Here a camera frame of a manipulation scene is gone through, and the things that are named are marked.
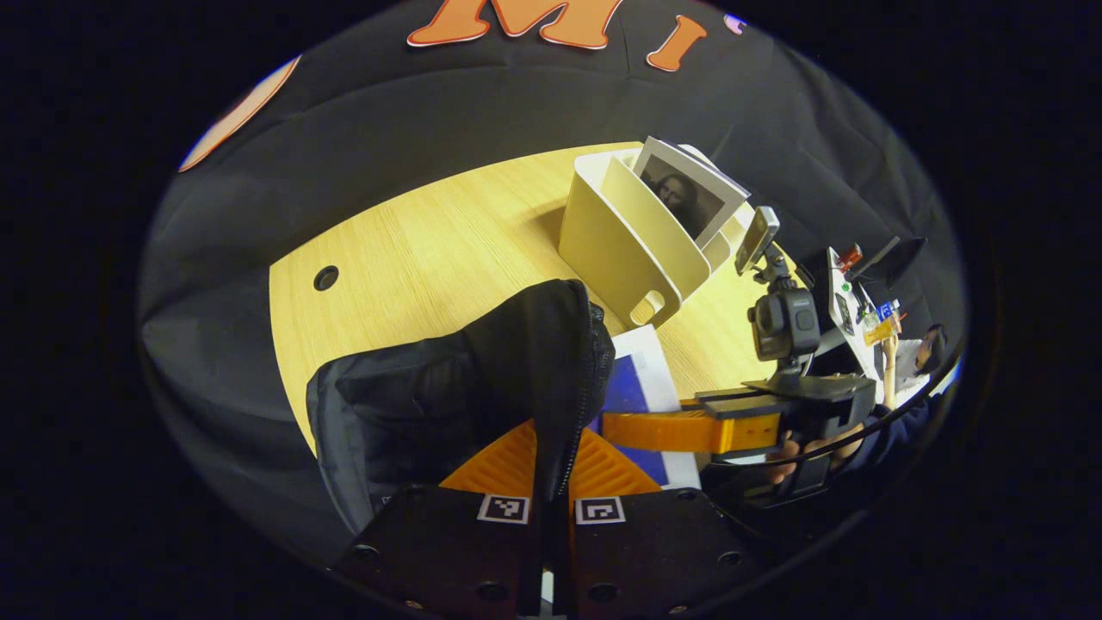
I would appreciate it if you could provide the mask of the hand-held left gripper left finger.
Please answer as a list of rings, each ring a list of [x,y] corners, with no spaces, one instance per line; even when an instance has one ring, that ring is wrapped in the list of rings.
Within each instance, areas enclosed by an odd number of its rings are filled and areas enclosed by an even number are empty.
[[[428,617],[541,611],[534,423],[491,440],[437,486],[398,491],[334,570]]]

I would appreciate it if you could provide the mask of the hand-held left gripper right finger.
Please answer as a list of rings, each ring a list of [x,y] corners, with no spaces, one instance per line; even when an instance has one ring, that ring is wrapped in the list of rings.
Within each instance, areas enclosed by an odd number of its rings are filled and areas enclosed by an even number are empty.
[[[701,617],[752,579],[752,545],[694,487],[662,490],[609,440],[583,429],[554,554],[554,612]]]

